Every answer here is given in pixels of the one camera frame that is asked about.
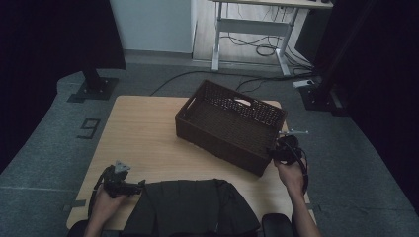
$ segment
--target gray carpet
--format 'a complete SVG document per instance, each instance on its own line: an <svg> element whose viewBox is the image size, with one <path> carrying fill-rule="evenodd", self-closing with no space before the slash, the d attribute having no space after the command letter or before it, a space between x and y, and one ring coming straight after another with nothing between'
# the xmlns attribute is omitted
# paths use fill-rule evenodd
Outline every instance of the gray carpet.
<svg viewBox="0 0 419 237"><path fill-rule="evenodd" d="M31 138L0 177L0 236L65 236L69 207L75 200L103 128L119 95L148 96L169 78L207 68L128 64L127 71L100 70L120 79L109 101L67 103L84 78L61 79L58 95ZM224 69L225 73L271 77L275 72ZM189 74L154 96L189 97L203 79L235 89L249 78ZM276 100L289 112L288 126L308 130L299 137L310 165L308 193L324 236L418 236L419 218L363 133L350 118L306 111L293 81L266 82L248 95ZM252 90L259 82L247 84ZM85 119L99 119L91 130Z"/></svg>

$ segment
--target black device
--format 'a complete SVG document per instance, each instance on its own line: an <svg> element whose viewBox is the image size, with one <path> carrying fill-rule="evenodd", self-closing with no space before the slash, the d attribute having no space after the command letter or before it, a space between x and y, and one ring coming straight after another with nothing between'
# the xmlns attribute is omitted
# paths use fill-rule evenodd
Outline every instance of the black device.
<svg viewBox="0 0 419 237"><path fill-rule="evenodd" d="M108 195L111 198L116 198L121 195L133 196L141 194L141 191L145 185L145 180L138 182L138 184L126 183L125 179L128 175L129 169L130 166L122 163L121 161L117 161L115 166L111 165L104 170L104 172L99 177L99 180L95 185L95 188L92 192L92 196L90 197L88 211L89 217L92 213L92 208L96 198L96 192L101 184L103 184L104 190L108 193Z"/></svg>
<svg viewBox="0 0 419 237"><path fill-rule="evenodd" d="M285 165L291 165L294 162L299 164L304 178L302 191L305 194L308 187L308 163L305 163L304 165L304 163L301 161L302 155L304 156L305 161L307 160L307 156L305 152L299 147L298 139L294 135L285 135L280 137L277 139L277 146L275 150L269 149L268 154L271 158L279 160Z"/></svg>

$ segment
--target white wall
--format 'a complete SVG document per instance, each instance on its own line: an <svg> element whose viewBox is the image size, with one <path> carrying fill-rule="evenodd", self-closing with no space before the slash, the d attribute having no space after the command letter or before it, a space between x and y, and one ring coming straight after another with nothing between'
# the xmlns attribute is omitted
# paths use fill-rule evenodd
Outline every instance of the white wall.
<svg viewBox="0 0 419 237"><path fill-rule="evenodd" d="M192 53L195 0L111 0L123 49Z"/></svg>

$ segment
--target white desk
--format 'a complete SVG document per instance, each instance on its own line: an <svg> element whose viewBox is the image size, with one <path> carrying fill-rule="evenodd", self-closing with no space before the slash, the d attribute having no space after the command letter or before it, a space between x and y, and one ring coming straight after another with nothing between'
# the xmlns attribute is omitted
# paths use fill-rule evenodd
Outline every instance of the white desk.
<svg viewBox="0 0 419 237"><path fill-rule="evenodd" d="M212 67L213 71L218 70L219 64L219 33L230 32L230 33L242 33L242 34L254 34L254 35L265 35L265 36L276 36L284 37L281 48L276 49L276 55L280 62L284 75L289 76L290 71L287 65L287 59L284 56L288 42L290 40L291 33L293 31L293 25L295 22L296 15L300 8L307 9L330 9L333 7L331 2L322 3L320 0L316 2L308 0L212 0L218 3L218 13L216 19L216 33L215 33L215 45L212 53ZM249 20L238 20L238 19L226 19L222 18L222 4L223 3L239 3L239 4L253 4L253 5L268 5L268 6L283 6L292 7L293 16L289 22L261 22L261 21L249 21Z"/></svg>

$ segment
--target black pants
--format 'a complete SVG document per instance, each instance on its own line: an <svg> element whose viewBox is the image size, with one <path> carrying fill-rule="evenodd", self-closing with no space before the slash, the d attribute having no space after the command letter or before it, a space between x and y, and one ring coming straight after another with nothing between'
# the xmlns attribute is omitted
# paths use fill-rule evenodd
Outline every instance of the black pants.
<svg viewBox="0 0 419 237"><path fill-rule="evenodd" d="M88 220L80 220L75 223L68 232L67 237L81 237L84 235ZM294 221L293 223L283 214L266 214L262 218L264 237L298 237Z"/></svg>

